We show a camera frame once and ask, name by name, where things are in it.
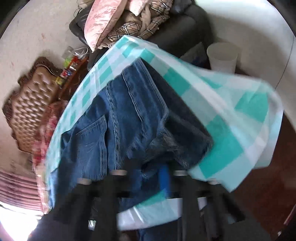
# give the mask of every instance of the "pink pillow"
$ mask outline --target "pink pillow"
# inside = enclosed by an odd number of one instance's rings
[[[151,2],[151,0],[128,0],[126,10],[129,10],[134,15],[138,16],[149,2]]]
[[[84,27],[84,37],[94,52],[111,32],[124,11],[127,0],[95,0]]]

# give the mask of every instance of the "white bucket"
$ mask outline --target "white bucket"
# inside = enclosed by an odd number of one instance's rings
[[[214,43],[207,49],[211,69],[224,73],[234,73],[238,49],[231,43]]]

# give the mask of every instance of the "denim pocket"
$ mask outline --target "denim pocket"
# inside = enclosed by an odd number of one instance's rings
[[[99,180],[107,174],[106,131],[107,121],[103,115],[76,134],[77,160],[82,177]]]

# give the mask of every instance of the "reddish brown floor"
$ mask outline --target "reddish brown floor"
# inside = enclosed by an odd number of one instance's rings
[[[234,191],[237,201],[248,209],[272,236],[296,204],[296,133],[284,115],[271,164],[251,171]]]

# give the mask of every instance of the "headboard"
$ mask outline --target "headboard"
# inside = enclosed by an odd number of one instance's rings
[[[55,80],[61,71],[45,57],[38,58],[28,74],[19,78],[20,87],[4,103],[3,113],[21,151],[32,152],[44,111],[57,99],[59,86]]]

